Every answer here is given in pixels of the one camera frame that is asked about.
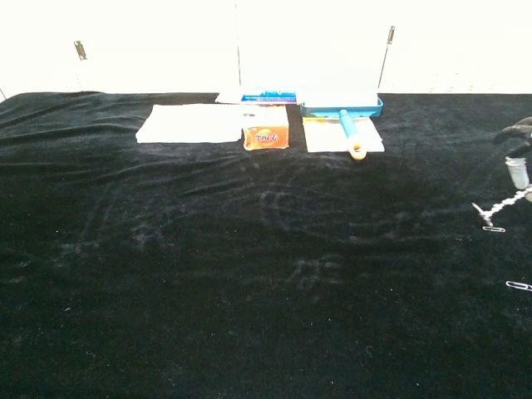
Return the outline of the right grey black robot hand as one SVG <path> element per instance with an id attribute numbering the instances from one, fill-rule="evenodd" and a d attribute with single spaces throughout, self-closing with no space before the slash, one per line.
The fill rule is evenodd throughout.
<path id="1" fill-rule="evenodd" d="M 505 166 L 510 179 L 517 190 L 530 186 L 527 169 L 527 156 L 531 154 L 531 117 L 526 117 L 500 130 L 493 143 L 500 145 L 509 139 L 520 139 L 520 143 L 505 155 Z"/>

